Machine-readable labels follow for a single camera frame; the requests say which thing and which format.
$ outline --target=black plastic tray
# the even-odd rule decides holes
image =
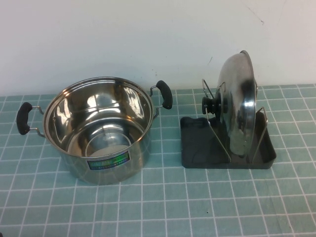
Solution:
[[[211,118],[211,126],[216,134],[216,118]],[[230,154],[231,162],[220,145],[206,118],[183,117],[181,128],[181,160],[185,168],[203,169],[269,169],[277,155],[266,129],[258,152],[253,157],[258,142],[265,128],[265,117],[262,112],[256,113],[255,133],[248,157],[241,158]]]

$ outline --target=green grid cutting mat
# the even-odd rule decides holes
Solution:
[[[265,86],[277,153],[269,170],[184,169],[180,118],[201,114],[202,89],[173,91],[151,129],[141,172],[117,185],[75,179],[36,133],[21,136],[22,102],[43,109],[54,95],[0,97],[0,232],[4,237],[316,236],[316,86]],[[162,98],[156,92],[154,104]],[[42,130],[42,115],[30,112]]]

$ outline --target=stainless steel lid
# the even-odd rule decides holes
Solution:
[[[219,139],[227,151],[248,154],[255,127],[257,83],[246,51],[231,56],[220,72],[215,98],[203,101],[219,121]]]

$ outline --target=black rubber handle grip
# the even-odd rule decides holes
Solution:
[[[165,109],[170,110],[172,108],[173,98],[169,86],[164,81],[160,80],[157,82],[156,87],[160,90],[163,97],[162,106]]]
[[[30,103],[24,102],[16,116],[16,125],[21,135],[25,135],[30,131],[30,126],[28,126],[28,120],[29,112],[32,110],[32,107],[33,106]]]

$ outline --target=stainless steel pot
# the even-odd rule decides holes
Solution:
[[[154,110],[153,88],[163,103]],[[25,102],[17,114],[21,135],[36,130],[56,148],[69,171],[89,183],[105,185],[137,173],[150,153],[150,128],[159,108],[172,108],[170,88],[163,81],[150,88],[122,78],[100,77],[75,83],[59,93],[45,113]],[[28,113],[44,114],[44,135],[27,124]]]

